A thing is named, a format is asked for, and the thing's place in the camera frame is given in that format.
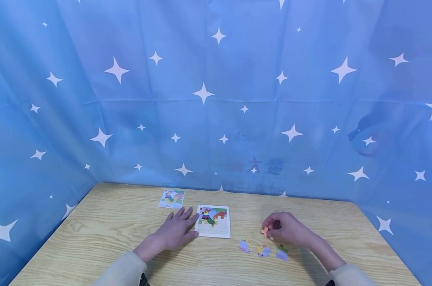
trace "wood grain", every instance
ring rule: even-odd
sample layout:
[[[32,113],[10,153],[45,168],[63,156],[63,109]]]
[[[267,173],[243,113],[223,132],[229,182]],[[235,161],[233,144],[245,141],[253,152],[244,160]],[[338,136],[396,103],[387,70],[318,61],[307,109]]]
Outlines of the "wood grain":
[[[95,186],[11,285],[91,285],[120,255],[159,228],[170,212],[157,207],[163,189]],[[232,238],[201,237],[180,251],[162,253],[148,265],[146,274],[152,286],[325,285],[327,273],[307,250],[286,245],[289,261],[274,257],[273,241],[263,238],[260,230],[264,218],[278,211],[293,213],[378,285],[420,285],[352,203],[185,191],[185,207],[229,206]],[[272,257],[259,258],[255,251],[240,252],[243,238],[267,244]]]

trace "blue backdrop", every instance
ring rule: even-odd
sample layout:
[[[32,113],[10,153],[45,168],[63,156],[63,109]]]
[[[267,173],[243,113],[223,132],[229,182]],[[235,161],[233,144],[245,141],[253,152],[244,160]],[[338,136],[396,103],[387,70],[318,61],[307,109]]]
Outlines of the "blue backdrop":
[[[101,181],[352,201],[432,286],[432,0],[0,0],[1,286]]]

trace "beige sleeve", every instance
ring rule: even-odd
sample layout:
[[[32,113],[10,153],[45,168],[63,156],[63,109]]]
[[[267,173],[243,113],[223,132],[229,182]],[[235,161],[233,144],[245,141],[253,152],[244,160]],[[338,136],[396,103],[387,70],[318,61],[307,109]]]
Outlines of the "beige sleeve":
[[[93,286],[138,286],[146,263],[133,252],[120,256]]]
[[[330,271],[329,279],[333,280],[336,286],[376,286],[375,282],[352,264],[345,264]]]

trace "hand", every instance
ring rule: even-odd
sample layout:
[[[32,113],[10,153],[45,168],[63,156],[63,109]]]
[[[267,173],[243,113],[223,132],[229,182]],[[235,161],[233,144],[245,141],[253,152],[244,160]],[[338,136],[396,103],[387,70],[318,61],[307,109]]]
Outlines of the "hand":
[[[181,208],[176,214],[170,213],[159,229],[146,237],[144,241],[135,248],[136,253],[145,263],[153,259],[164,250],[176,250],[198,237],[198,232],[186,232],[199,217],[195,214],[191,218],[192,208],[186,212]]]
[[[262,226],[268,227],[268,237],[277,238],[300,247],[309,248],[311,241],[317,236],[291,213],[286,212],[270,214],[263,221]]]

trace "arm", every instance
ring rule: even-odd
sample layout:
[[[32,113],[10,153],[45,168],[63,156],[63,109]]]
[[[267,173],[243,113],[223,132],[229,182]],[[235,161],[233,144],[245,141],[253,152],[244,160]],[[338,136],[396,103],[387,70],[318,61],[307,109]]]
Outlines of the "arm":
[[[186,232],[198,220],[198,214],[190,217],[192,208],[176,214],[170,213],[162,226],[147,236],[132,252],[126,252],[116,260],[93,286],[138,286],[146,263],[164,250],[176,250],[198,236],[198,232]]]
[[[376,286],[357,266],[346,262],[319,235],[304,226],[291,213],[273,213],[263,226],[267,226],[268,237],[293,243],[309,249],[329,272],[329,279],[336,286]]]

